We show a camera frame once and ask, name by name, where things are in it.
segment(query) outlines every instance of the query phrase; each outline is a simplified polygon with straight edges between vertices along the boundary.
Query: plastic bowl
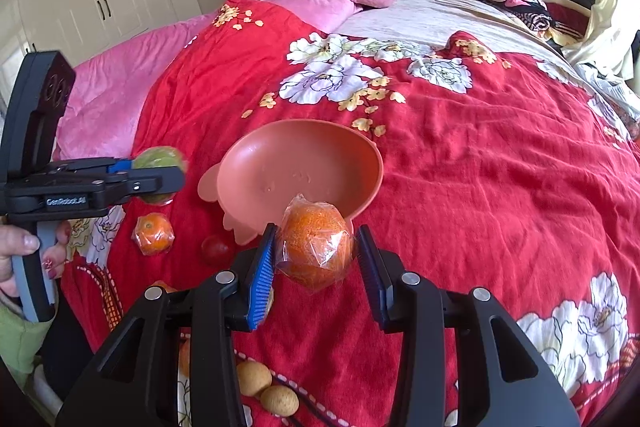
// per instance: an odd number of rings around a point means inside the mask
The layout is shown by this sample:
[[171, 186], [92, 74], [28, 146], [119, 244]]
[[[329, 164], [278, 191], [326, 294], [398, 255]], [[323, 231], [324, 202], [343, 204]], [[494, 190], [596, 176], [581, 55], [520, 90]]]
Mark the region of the plastic bowl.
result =
[[348, 225], [380, 189], [382, 156], [362, 134], [322, 120], [281, 120], [239, 139], [204, 173], [198, 195], [217, 201], [225, 230], [246, 245], [280, 225], [297, 194], [333, 204]]

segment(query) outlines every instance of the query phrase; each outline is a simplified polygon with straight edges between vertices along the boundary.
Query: metal screw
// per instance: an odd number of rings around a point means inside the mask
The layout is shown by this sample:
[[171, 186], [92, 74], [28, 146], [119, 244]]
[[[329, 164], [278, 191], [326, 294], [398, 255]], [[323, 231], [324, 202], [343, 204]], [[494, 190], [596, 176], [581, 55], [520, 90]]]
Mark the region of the metal screw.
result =
[[147, 288], [145, 291], [145, 299], [148, 301], [155, 301], [156, 299], [161, 298], [162, 296], [162, 288], [158, 286], [151, 286], [151, 288]]
[[474, 297], [482, 302], [487, 302], [491, 298], [491, 293], [485, 288], [476, 288], [474, 290]]
[[220, 284], [229, 284], [230, 282], [233, 282], [235, 278], [236, 276], [234, 273], [229, 271], [223, 271], [216, 274], [216, 282], [219, 282]]
[[417, 273], [405, 272], [402, 274], [402, 282], [409, 286], [415, 286], [420, 282], [420, 276]]

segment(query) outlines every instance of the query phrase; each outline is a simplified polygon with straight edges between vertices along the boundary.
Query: red bedspread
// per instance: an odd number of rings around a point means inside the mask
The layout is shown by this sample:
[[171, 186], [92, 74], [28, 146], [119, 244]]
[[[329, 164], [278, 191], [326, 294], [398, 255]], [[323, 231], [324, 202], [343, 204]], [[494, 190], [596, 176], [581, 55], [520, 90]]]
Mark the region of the red bedspread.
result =
[[[172, 145], [190, 162], [184, 190], [161, 209], [175, 229], [173, 249], [140, 254], [132, 229], [158, 209], [133, 201], [107, 268], [92, 271], [77, 256], [65, 273], [65, 295], [92, 346], [151, 283], [186, 289], [231, 263], [239, 247], [218, 204], [198, 198], [201, 175], [251, 130], [317, 118], [360, 129], [383, 156], [380, 193], [355, 225], [368, 223], [381, 248], [437, 286], [489, 288], [581, 418], [592, 418], [635, 357], [640, 328], [640, 155], [601, 117], [607, 107], [569, 70], [494, 54], [463, 32], [436, 52], [353, 44], [322, 39], [265, 2], [228, 6], [156, 82], [138, 126], [134, 153]], [[211, 235], [226, 252], [203, 255]], [[383, 425], [401, 339], [373, 322], [357, 267], [316, 295], [282, 275], [274, 291], [267, 322], [235, 336], [238, 356], [264, 362], [334, 425]], [[448, 412], [455, 383], [450, 361]], [[256, 425], [280, 422], [247, 404]], [[296, 416], [319, 422], [304, 406]]]

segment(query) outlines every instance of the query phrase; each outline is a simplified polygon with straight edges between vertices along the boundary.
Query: white curtain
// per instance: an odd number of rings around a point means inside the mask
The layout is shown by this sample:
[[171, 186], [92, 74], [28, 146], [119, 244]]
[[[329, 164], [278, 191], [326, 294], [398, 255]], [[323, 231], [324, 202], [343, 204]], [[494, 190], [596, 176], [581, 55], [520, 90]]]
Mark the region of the white curtain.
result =
[[594, 64], [611, 82], [634, 77], [631, 42], [640, 30], [640, 0], [596, 0], [584, 40], [562, 48], [572, 65]]

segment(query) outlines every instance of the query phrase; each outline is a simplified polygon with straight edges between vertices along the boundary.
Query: green sleeve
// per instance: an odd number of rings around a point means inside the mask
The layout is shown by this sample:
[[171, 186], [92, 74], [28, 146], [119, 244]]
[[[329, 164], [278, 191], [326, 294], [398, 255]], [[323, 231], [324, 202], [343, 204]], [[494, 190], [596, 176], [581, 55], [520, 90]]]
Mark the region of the green sleeve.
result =
[[22, 390], [52, 322], [30, 323], [0, 301], [0, 357]]

